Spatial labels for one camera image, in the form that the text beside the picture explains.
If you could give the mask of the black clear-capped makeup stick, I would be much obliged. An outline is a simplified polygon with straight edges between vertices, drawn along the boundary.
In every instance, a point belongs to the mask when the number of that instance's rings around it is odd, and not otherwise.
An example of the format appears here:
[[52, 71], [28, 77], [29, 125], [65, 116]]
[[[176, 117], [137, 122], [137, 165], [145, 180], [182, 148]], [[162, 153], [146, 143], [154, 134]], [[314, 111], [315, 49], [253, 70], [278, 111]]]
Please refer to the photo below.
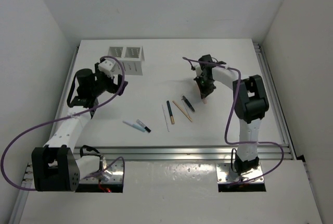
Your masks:
[[182, 99], [183, 99], [184, 103], [188, 106], [188, 108], [194, 113], [195, 109], [193, 108], [190, 101], [185, 96], [182, 96]]

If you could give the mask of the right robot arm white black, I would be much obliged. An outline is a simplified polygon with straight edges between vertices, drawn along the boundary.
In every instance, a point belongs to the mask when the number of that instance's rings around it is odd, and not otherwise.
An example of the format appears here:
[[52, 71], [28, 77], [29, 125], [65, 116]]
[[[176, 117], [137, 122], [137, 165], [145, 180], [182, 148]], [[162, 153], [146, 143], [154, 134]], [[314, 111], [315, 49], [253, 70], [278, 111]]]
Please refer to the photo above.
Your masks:
[[239, 119], [239, 143], [232, 171], [241, 175], [259, 165], [258, 140], [261, 121], [269, 109], [264, 83], [260, 75], [243, 76], [241, 72], [227, 66], [223, 61], [214, 61], [211, 55], [203, 55], [198, 60], [195, 82], [201, 99], [206, 99], [220, 82], [233, 92], [230, 117]]

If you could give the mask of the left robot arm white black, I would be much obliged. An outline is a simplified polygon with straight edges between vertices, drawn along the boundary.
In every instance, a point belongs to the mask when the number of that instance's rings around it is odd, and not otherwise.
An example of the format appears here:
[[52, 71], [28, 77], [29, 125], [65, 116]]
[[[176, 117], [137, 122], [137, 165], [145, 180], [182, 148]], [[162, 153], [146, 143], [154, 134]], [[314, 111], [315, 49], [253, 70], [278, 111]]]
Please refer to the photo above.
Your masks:
[[58, 130], [43, 147], [32, 152], [34, 186], [40, 192], [74, 192], [82, 179], [90, 177], [104, 181], [108, 178], [106, 159], [95, 148], [84, 145], [85, 154], [74, 157], [75, 145], [87, 123], [101, 106], [98, 97], [104, 92], [122, 95], [128, 82], [125, 70], [116, 74], [121, 64], [106, 56], [95, 64], [95, 69], [80, 69], [74, 75], [67, 97], [68, 112]]

